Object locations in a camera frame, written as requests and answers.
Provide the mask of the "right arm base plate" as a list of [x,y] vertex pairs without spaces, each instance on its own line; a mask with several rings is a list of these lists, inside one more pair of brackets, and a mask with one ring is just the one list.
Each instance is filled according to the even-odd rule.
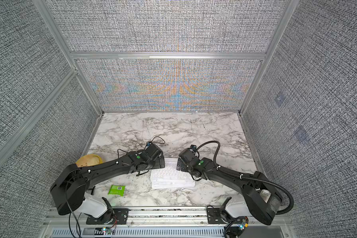
[[229,224],[236,218],[232,217],[224,209],[213,207],[211,205],[205,208],[208,224]]

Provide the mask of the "green key keyboard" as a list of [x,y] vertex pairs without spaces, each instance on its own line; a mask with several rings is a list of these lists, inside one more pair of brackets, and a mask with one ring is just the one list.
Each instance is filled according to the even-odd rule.
[[182,180],[182,179],[151,179],[153,189],[165,189],[165,188],[191,188],[195,187],[194,180]]

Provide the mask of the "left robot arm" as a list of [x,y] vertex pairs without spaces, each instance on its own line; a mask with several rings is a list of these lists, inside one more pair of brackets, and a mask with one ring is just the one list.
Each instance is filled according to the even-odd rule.
[[59,215],[76,211],[85,200],[84,194],[96,184],[111,178],[141,171],[164,168],[163,152],[149,156],[146,152],[130,152],[126,155],[103,164],[78,167],[68,165],[51,185],[50,192]]

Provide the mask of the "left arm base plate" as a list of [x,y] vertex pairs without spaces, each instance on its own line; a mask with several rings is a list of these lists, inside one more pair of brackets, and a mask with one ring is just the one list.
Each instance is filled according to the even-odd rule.
[[125,225],[129,211],[128,208],[113,208],[112,211],[108,210],[99,218],[88,216],[86,225]]

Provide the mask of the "white keyboard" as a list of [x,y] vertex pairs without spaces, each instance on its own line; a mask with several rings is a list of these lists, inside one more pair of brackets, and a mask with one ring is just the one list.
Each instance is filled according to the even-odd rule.
[[162,169],[154,169],[151,172],[152,182],[187,182],[192,181],[189,173],[177,170],[177,162],[166,162]]

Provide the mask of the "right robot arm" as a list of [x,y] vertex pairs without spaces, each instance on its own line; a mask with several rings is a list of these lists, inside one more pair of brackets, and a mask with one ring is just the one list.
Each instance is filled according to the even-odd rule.
[[291,209],[280,209],[283,203],[283,197],[278,192],[280,186],[267,181],[261,172],[239,173],[215,165],[208,158],[200,160],[197,156],[185,158],[180,155],[178,163],[194,177],[216,181],[240,193],[250,214],[265,225],[271,225],[276,215],[285,214]]

